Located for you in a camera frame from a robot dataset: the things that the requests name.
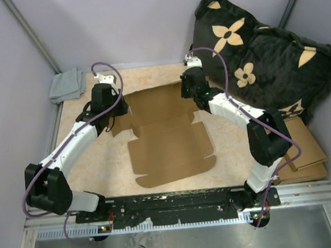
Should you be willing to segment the brown cardboard box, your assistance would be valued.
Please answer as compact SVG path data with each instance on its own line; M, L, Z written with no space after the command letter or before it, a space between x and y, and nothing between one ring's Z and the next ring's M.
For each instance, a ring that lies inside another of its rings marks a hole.
M136 139L128 151L136 182L144 188L211 170L216 163L204 123L194 122L198 108L181 97L181 83L148 88L124 96L128 113L116 119L112 135L127 129Z

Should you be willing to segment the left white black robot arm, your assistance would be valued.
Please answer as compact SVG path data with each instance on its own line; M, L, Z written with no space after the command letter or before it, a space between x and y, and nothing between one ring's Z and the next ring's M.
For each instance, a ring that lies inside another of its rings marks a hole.
M113 82L100 82L91 90L91 100L78 115L66 138L39 164L29 164L24 173L23 207L63 215L87 212L96 221L105 219L108 207L99 194L73 191L67 178L86 148L102 132L109 132L115 118L128 113L122 90Z

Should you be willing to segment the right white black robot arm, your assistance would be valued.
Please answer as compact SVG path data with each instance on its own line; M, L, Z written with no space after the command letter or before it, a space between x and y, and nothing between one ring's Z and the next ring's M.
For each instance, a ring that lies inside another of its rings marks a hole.
M236 202L236 209L261 205L277 175L278 165L292 144L284 119L275 109L248 106L226 95L224 90L210 87L200 66L187 68L180 78L183 98L191 98L199 109L245 129L255 162L243 185L243 199Z

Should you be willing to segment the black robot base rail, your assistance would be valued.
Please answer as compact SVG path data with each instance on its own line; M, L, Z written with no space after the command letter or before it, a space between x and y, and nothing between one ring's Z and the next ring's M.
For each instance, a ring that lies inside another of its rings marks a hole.
M248 186L175 191L173 193L134 195L100 199L94 212L78 212L78 224L107 222L99 232L136 228L146 220L155 227L175 224L203 224L207 221L238 219L245 210L251 212L252 225L264 227L269 209L281 201L276 188L255 193Z

